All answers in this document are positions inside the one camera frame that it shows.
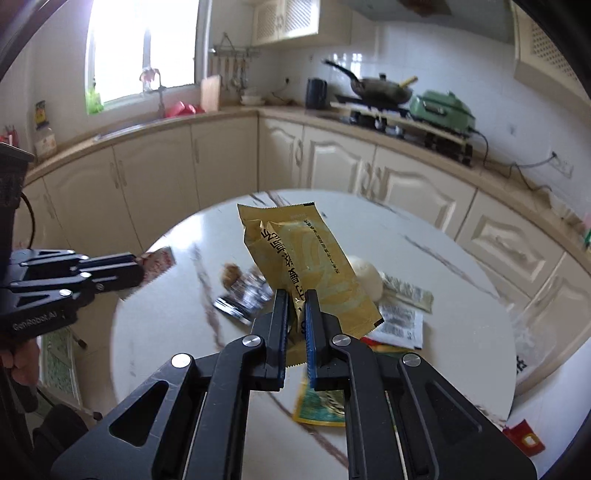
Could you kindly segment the person left hand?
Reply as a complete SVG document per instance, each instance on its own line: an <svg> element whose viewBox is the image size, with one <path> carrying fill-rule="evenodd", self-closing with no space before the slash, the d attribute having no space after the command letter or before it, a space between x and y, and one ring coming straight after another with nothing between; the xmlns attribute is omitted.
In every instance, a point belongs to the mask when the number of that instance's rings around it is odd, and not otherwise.
<svg viewBox="0 0 591 480"><path fill-rule="evenodd" d="M14 351L2 350L1 361L12 378L24 386L35 386L39 379L40 349L36 339L17 346Z"/></svg>

